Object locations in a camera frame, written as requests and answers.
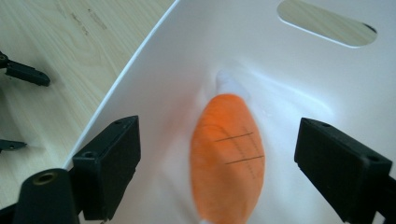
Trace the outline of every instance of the black line marking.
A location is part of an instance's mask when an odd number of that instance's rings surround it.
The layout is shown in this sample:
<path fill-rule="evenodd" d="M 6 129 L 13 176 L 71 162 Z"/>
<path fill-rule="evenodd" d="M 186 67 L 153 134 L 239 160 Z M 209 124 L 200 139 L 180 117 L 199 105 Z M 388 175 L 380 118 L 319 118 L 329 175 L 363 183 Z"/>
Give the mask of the black line marking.
<path fill-rule="evenodd" d="M 241 134 L 241 135 L 237 135 L 237 136 L 230 136 L 230 137 L 226 137 L 226 138 L 221 138 L 219 140 L 216 140 L 215 142 L 221 142 L 221 141 L 230 140 L 230 139 L 234 139 L 234 138 L 238 138 L 238 137 L 244 137 L 244 136 L 248 136 L 251 134 L 253 134 L 253 133 L 245 133 L 245 134 Z"/>
<path fill-rule="evenodd" d="M 257 144 L 256 144 L 256 142 L 254 141 L 254 139 L 251 137 L 251 135 L 250 135 L 248 138 L 250 139 L 251 144 L 254 146 L 254 149 L 256 149 L 257 155 L 262 154 L 262 153 L 259 151 L 259 148 L 257 147 Z"/>
<path fill-rule="evenodd" d="M 251 160 L 255 160 L 255 159 L 259 159 L 259 158 L 263 158 L 264 156 L 258 156 L 258 157 L 253 157 L 253 158 L 248 158 L 248 159 L 243 159 L 243 160 L 239 160 L 239 161 L 230 161 L 230 162 L 226 162 L 225 164 L 232 164 L 232 163 L 236 163 L 236 162 L 240 162 L 240 161 L 251 161 Z"/>
<path fill-rule="evenodd" d="M 243 158 L 243 160 L 245 160 L 246 159 L 245 151 L 239 146 L 238 141 L 237 141 L 238 138 L 235 138 L 235 136 L 230 136 L 224 128 L 222 128 L 222 127 L 220 127 L 220 128 L 224 132 L 224 134 L 226 136 L 228 136 L 228 138 L 223 139 L 223 140 L 231 140 L 231 142 L 235 145 L 236 150 L 238 150 L 238 152 L 241 154 L 241 158 Z M 239 137 L 250 135 L 250 134 L 252 134 L 252 133 L 246 133 L 243 135 L 239 135 Z M 251 167 L 250 163 L 246 162 L 245 165 L 246 165 L 248 171 L 250 172 L 251 178 L 256 179 L 256 175 L 254 174 L 253 168 Z"/>

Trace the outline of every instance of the black plastic bracket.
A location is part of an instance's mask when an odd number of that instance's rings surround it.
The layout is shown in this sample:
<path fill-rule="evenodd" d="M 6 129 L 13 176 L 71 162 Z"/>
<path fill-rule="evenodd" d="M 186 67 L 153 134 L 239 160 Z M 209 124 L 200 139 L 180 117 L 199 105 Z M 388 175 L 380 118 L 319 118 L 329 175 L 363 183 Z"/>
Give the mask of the black plastic bracket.
<path fill-rule="evenodd" d="M 140 161 L 138 117 L 108 125 L 73 157 L 74 167 L 32 175 L 16 204 L 0 210 L 2 224 L 78 224 L 113 218 Z"/>
<path fill-rule="evenodd" d="M 294 160 L 344 222 L 396 221 L 392 161 L 333 126 L 301 119 Z"/>
<path fill-rule="evenodd" d="M 25 146 L 26 146 L 26 143 L 23 143 L 23 142 L 8 141 L 8 140 L 0 139 L 0 152 L 2 150 L 14 151 L 14 150 L 18 150 L 21 147 L 25 147 Z"/>
<path fill-rule="evenodd" d="M 6 68 L 6 75 L 24 81 L 34 83 L 38 86 L 49 86 L 50 78 L 33 67 L 11 61 L 6 54 L 0 51 L 0 68 Z"/>

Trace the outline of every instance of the wood grain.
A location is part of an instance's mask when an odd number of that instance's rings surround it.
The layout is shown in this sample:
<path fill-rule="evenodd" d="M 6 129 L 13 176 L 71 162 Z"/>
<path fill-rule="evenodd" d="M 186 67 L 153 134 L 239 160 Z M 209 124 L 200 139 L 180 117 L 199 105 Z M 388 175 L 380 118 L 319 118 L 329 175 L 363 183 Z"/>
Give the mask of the wood grain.
<path fill-rule="evenodd" d="M 27 148 L 0 154 L 0 208 L 22 181 L 61 167 L 107 91 L 173 0 L 3 1 L 0 50 L 51 78 L 49 87 L 0 70 L 0 138 Z"/>

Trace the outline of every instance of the white plastic edge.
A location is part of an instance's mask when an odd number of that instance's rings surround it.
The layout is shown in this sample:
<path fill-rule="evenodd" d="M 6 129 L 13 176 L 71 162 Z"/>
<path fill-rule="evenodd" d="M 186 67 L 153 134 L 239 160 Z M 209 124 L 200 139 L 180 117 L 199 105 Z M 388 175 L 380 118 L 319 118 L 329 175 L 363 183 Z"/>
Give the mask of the white plastic edge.
<path fill-rule="evenodd" d="M 136 60 L 136 58 L 139 56 L 140 52 L 142 51 L 143 47 L 146 46 L 146 44 L 149 42 L 149 40 L 152 38 L 152 36 L 155 34 L 155 32 L 158 30 L 158 28 L 160 27 L 161 24 L 163 24 L 163 22 L 166 20 L 166 18 L 168 17 L 168 15 L 173 11 L 173 9 L 176 7 L 176 5 L 178 4 L 180 0 L 176 0 L 169 8 L 168 10 L 166 10 L 166 12 L 163 14 L 163 16 L 160 18 L 160 20 L 157 22 L 157 24 L 155 24 L 155 26 L 152 28 L 152 30 L 148 33 L 148 35 L 146 36 L 146 38 L 143 40 L 142 44 L 140 44 L 139 48 L 137 48 L 136 52 L 134 53 L 134 55 L 132 56 L 132 58 L 129 60 L 129 62 L 125 65 L 125 67 L 122 69 L 120 75 L 117 77 L 116 81 L 113 83 L 113 85 L 111 86 L 110 90 L 107 92 L 105 98 L 103 99 L 103 101 L 101 102 L 101 104 L 99 104 L 98 108 L 96 109 L 96 111 L 93 113 L 90 121 L 88 122 L 87 126 L 85 127 L 85 129 L 82 131 L 81 135 L 79 136 L 77 142 L 75 143 L 75 145 L 73 146 L 73 149 L 70 151 L 69 155 L 66 158 L 66 161 L 63 165 L 64 169 L 68 169 L 70 164 L 71 164 L 71 160 L 73 158 L 73 156 L 78 152 L 84 138 L 85 135 L 88 133 L 88 131 L 90 130 L 91 126 L 95 123 L 95 121 L 97 120 L 97 118 L 99 117 L 99 114 L 101 113 L 101 111 L 103 110 L 103 108 L 105 107 L 105 105 L 107 104 L 110 96 L 113 94 L 114 90 L 119 86 L 119 83 L 122 81 L 123 77 L 125 76 L 125 74 L 127 73 L 127 71 L 129 70 L 129 68 L 132 66 L 132 64 L 134 63 L 134 61 Z"/>

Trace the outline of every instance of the white curved surface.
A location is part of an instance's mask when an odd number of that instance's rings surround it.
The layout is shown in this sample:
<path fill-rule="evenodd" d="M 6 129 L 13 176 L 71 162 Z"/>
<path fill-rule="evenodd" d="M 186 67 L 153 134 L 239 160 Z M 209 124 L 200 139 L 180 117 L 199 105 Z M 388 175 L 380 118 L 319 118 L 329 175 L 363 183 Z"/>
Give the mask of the white curved surface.
<path fill-rule="evenodd" d="M 334 44 L 283 23 L 276 0 L 174 3 L 74 150 L 111 121 L 140 117 L 142 161 L 110 223 L 199 223 L 189 143 L 221 69 L 257 102 L 266 174 L 249 223 L 342 223 L 293 161 L 299 122 L 328 122 L 396 161 L 395 7 L 391 0 L 308 2 L 367 21 L 378 38 L 358 49 Z"/>

